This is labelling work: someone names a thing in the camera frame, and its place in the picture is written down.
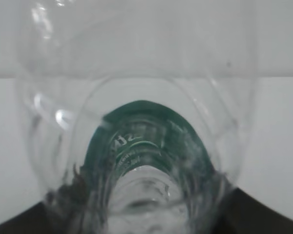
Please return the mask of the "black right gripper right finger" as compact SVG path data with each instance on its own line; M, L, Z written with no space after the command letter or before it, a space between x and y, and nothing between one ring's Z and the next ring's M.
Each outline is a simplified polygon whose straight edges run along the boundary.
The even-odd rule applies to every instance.
M293 220L273 211L241 189L234 190L224 213L233 234L293 234Z

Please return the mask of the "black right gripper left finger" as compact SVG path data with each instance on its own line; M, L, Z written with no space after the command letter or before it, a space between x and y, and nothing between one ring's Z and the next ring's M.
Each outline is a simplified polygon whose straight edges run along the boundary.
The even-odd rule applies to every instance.
M42 196L0 197L0 234L52 234Z

